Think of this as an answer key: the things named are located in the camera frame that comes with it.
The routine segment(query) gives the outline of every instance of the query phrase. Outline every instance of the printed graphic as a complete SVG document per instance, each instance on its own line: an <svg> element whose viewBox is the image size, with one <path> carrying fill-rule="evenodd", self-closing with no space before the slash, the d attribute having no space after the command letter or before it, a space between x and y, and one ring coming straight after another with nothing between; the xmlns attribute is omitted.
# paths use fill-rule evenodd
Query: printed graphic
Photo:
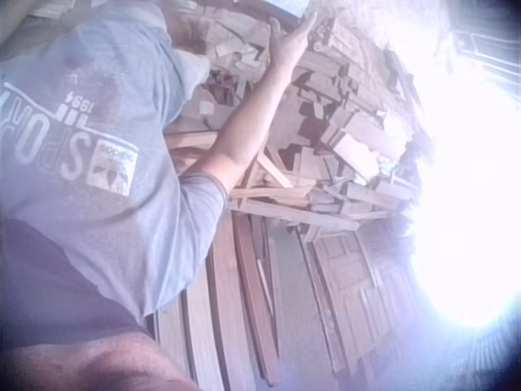
<svg viewBox="0 0 521 391"><path fill-rule="evenodd" d="M107 140L98 140L94 149L87 184L128 196L138 154Z"/></svg>

